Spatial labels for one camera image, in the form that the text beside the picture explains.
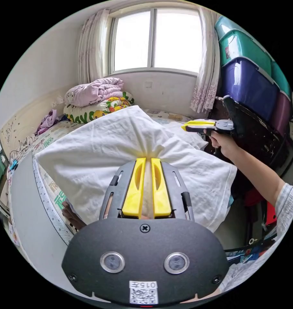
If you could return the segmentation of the person's left hand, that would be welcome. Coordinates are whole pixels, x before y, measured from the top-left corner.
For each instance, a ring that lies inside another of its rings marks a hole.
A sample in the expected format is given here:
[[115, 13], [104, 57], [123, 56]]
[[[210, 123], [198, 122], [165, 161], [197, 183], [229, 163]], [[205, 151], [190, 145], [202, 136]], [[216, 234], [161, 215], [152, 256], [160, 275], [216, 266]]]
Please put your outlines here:
[[190, 302], [195, 302], [195, 301], [211, 298], [211, 297], [214, 297], [214, 296], [219, 295], [221, 293], [222, 292], [221, 292], [220, 288], [217, 288], [213, 293], [211, 293], [211, 294], [209, 294], [209, 295], [207, 295], [205, 297], [202, 297], [202, 298], [198, 298], [198, 295], [195, 294], [195, 296], [192, 299], [189, 299], [189, 300], [186, 300], [184, 302], [181, 302], [181, 304], [183, 304], [183, 303], [190, 303]]

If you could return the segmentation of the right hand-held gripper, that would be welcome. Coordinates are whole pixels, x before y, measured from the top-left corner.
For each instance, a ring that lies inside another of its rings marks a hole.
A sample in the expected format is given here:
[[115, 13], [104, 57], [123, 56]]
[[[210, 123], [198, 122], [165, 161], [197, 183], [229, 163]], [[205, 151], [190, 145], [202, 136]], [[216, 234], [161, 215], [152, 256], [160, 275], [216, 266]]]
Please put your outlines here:
[[181, 128], [186, 132], [204, 134], [210, 136], [211, 131], [216, 131], [219, 134], [231, 135], [234, 131], [234, 124], [231, 120], [210, 120], [196, 119], [188, 121]]

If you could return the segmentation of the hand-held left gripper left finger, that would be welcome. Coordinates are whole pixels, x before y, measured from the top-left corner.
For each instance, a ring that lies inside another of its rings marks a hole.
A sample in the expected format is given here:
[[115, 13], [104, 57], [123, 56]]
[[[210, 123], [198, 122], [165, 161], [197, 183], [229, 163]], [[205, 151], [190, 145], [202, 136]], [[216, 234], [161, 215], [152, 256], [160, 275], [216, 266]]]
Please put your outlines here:
[[122, 214], [124, 216], [142, 215], [145, 165], [146, 158], [136, 159], [122, 207]]

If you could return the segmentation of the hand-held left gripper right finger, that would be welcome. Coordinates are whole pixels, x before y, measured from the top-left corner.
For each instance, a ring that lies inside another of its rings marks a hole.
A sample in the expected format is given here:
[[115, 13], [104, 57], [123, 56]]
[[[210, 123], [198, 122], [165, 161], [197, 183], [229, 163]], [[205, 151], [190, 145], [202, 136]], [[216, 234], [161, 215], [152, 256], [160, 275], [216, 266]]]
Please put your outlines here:
[[151, 159], [151, 174], [153, 215], [170, 216], [172, 209], [160, 159]]

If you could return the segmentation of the person's right hand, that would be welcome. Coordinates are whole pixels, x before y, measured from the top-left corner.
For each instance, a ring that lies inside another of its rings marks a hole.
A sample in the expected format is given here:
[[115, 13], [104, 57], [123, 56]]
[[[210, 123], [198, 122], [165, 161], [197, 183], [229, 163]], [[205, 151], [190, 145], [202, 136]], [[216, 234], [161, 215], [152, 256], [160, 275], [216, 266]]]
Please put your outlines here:
[[228, 159], [232, 159], [235, 152], [239, 149], [232, 137], [211, 131], [209, 136], [213, 148], [220, 148], [221, 153]]

